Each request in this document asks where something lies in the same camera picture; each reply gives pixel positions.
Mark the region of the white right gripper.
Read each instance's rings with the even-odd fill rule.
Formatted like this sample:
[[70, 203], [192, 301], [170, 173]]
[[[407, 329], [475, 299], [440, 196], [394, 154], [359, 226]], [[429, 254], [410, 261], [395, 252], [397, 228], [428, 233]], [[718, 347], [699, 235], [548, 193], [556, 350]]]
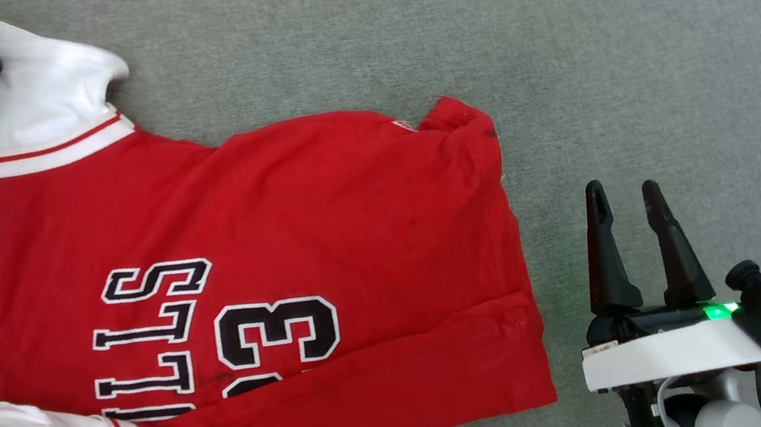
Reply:
[[[694, 248], [668, 206], [657, 181], [645, 180], [642, 200], [659, 250], [667, 281], [664, 303], [693, 308], [715, 298]], [[643, 305], [642, 292], [632, 283], [613, 236], [614, 213], [600, 181], [585, 188], [589, 301], [595, 316], [633, 312]], [[653, 383], [703, 372], [718, 372], [761, 364], [761, 347], [733, 320], [737, 303], [718, 303], [698, 312], [699, 322], [678, 329], [661, 329], [628, 343], [586, 348], [583, 377], [591, 392], [625, 385]]]

